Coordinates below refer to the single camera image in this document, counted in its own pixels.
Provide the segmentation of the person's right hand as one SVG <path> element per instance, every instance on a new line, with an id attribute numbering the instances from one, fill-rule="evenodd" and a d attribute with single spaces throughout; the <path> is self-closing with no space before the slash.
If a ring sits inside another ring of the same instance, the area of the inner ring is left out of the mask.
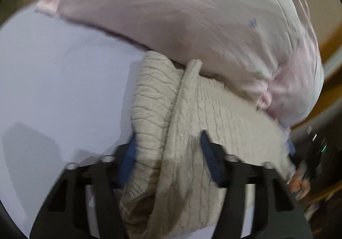
<path id="1" fill-rule="evenodd" d="M 296 200 L 302 200 L 311 190 L 311 183 L 304 178 L 303 170 L 296 170 L 295 173 L 288 175 L 287 186 Z"/>

